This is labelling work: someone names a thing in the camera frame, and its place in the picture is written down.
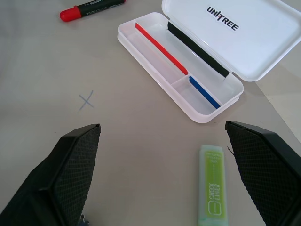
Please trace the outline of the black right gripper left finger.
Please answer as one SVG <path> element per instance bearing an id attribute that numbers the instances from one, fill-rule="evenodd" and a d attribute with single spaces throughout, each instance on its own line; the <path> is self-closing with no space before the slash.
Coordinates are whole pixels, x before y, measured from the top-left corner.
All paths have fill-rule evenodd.
<path id="1" fill-rule="evenodd" d="M 100 135 L 91 124 L 62 136 L 0 213 L 0 226 L 78 226 Z"/>

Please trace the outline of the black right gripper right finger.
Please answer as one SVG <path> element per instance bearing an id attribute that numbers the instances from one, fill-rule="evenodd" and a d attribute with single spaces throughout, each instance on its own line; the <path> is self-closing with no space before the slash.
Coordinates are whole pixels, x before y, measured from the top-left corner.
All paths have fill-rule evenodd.
<path id="1" fill-rule="evenodd" d="M 301 226 L 301 157 L 267 129 L 227 121 L 225 130 L 241 180 L 266 226 Z"/>

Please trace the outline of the white plastic pencil case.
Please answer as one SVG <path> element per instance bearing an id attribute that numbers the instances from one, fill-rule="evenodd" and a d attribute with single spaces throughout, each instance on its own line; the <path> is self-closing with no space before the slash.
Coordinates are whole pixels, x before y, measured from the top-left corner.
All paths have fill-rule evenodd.
<path id="1" fill-rule="evenodd" d="M 183 112 L 208 123 L 301 41 L 301 12 L 281 0 L 162 0 L 118 40 Z"/>

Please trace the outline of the green check liner box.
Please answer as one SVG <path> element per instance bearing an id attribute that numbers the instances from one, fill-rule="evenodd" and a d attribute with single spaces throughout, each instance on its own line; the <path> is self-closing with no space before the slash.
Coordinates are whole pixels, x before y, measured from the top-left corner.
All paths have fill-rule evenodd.
<path id="1" fill-rule="evenodd" d="M 224 151 L 202 145 L 199 151 L 198 226 L 229 226 Z"/>

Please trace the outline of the black marker with red cap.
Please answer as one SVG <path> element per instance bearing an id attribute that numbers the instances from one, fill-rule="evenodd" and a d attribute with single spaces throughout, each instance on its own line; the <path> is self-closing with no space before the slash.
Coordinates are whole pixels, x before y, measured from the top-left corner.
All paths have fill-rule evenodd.
<path id="1" fill-rule="evenodd" d="M 60 19 L 63 22 L 70 22 L 91 14 L 98 13 L 119 5 L 122 5 L 127 0 L 92 0 L 81 5 L 76 5 L 70 9 L 64 10 L 60 13 Z"/>

